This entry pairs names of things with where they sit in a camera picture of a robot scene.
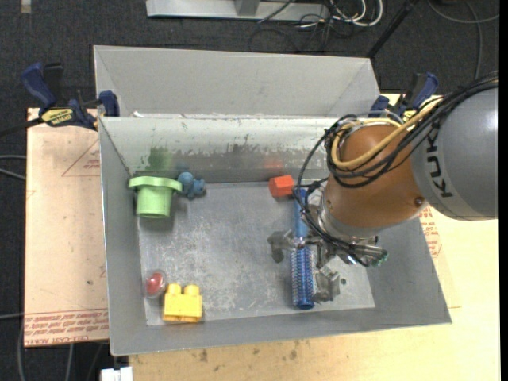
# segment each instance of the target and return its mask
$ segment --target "orange block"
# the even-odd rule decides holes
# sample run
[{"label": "orange block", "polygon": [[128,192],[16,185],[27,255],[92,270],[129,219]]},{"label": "orange block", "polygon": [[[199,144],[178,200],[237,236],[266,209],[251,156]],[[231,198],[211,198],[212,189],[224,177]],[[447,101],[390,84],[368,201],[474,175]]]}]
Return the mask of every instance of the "orange block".
[{"label": "orange block", "polygon": [[277,176],[270,178],[268,181],[268,189],[270,189],[271,196],[280,198],[292,194],[294,187],[294,180],[291,175]]}]

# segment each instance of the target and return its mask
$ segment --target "gray metal base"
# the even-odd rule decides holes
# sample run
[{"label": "gray metal base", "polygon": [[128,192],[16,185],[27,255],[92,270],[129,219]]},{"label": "gray metal base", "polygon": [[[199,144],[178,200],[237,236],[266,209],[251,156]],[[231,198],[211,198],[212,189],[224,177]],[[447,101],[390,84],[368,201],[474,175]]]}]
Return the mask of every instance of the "gray metal base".
[{"label": "gray metal base", "polygon": [[[282,2],[260,2],[254,15],[240,16],[235,7],[235,0],[147,0],[148,17],[196,17],[196,18],[229,18],[234,20],[261,20],[283,6]],[[291,3],[272,20],[300,21],[306,16],[307,21],[315,21],[311,14],[323,15],[326,8],[322,4]]]}]

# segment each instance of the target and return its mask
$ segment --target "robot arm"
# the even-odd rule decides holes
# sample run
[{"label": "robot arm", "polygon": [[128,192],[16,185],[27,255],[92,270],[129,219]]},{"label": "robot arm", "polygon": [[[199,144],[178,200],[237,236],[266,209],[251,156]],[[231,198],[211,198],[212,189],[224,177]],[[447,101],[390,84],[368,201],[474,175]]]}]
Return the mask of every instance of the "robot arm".
[{"label": "robot arm", "polygon": [[343,117],[314,151],[322,143],[328,179],[298,196],[305,163],[295,188],[319,256],[379,264],[387,254],[376,246],[378,233],[428,204],[454,219],[498,218],[498,72],[427,101],[403,123]]}]

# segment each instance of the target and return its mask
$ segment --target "yellow lego brick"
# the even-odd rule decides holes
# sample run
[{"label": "yellow lego brick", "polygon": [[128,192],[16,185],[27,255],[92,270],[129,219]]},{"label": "yellow lego brick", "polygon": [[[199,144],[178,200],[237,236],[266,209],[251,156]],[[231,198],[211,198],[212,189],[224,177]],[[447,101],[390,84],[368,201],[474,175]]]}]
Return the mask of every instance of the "yellow lego brick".
[{"label": "yellow lego brick", "polygon": [[170,283],[164,295],[165,321],[199,321],[202,316],[202,296],[197,285],[187,285],[182,293],[178,283]]}]

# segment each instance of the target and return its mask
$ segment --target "power cord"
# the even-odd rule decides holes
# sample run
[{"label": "power cord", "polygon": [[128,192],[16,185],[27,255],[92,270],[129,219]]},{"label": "power cord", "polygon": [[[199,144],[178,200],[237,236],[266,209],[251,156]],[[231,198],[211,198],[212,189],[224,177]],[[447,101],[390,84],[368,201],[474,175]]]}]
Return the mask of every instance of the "power cord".
[{"label": "power cord", "polygon": [[[17,156],[17,155],[6,155],[0,156],[0,160],[26,160],[26,156]],[[26,177],[23,175],[19,175],[12,171],[7,171],[6,169],[0,168],[0,174],[12,176],[13,178],[26,180]]]},{"label": "power cord", "polygon": [[443,17],[446,20],[457,22],[460,24],[476,24],[476,27],[478,29],[478,59],[476,61],[475,79],[477,79],[479,77],[479,72],[480,72],[480,68],[482,65],[483,33],[482,33],[481,24],[485,23],[485,22],[497,20],[499,18],[499,13],[497,13],[496,15],[494,15],[492,17],[479,19],[478,15],[476,14],[475,10],[473,9],[473,6],[469,2],[466,2],[466,6],[471,11],[471,14],[474,17],[474,20],[463,20],[461,18],[450,17],[450,16],[447,16],[446,14],[442,13],[440,10],[438,10],[431,3],[430,0],[427,0],[427,4],[433,10],[434,13],[436,13],[440,17]]}]

